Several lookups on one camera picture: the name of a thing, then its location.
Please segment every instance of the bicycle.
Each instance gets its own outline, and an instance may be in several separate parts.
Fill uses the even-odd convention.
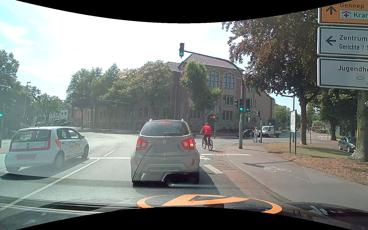
[[[206,137],[206,139],[207,139],[207,141],[208,141],[208,144],[207,144],[207,142],[205,141],[205,139],[203,138],[203,139],[202,139],[202,147],[205,149],[205,148],[208,146],[208,150],[212,150],[212,146],[213,146],[213,144],[212,144],[212,140],[211,140],[211,138]]]

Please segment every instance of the sky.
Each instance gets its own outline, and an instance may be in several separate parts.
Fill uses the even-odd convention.
[[[14,0],[0,0],[0,49],[19,61],[18,81],[42,93],[65,99],[71,75],[113,63],[119,69],[138,68],[147,61],[181,62],[185,50],[229,60],[231,32],[221,23],[146,23],[87,16]],[[235,63],[245,69],[243,63]],[[275,96],[275,103],[292,109],[293,99]],[[298,99],[295,109],[300,113]]]

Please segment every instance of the person cycling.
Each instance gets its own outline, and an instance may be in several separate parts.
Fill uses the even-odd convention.
[[[212,135],[211,126],[209,126],[208,123],[205,123],[205,126],[202,127],[200,133],[202,133],[202,131],[205,131],[204,141],[207,143],[207,137],[209,139],[209,138],[211,138],[211,135]]]

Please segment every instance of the grass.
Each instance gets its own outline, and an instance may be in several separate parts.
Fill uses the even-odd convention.
[[[294,145],[289,153],[289,143],[273,143],[264,147],[269,153],[304,167],[336,175],[347,180],[368,186],[368,162],[351,160],[351,154],[316,144],[297,143],[296,155]]]

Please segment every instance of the dark sedan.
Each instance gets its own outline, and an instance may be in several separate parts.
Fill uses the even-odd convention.
[[[356,149],[356,137],[342,137],[339,140],[339,149],[346,150],[348,153],[353,153]]]

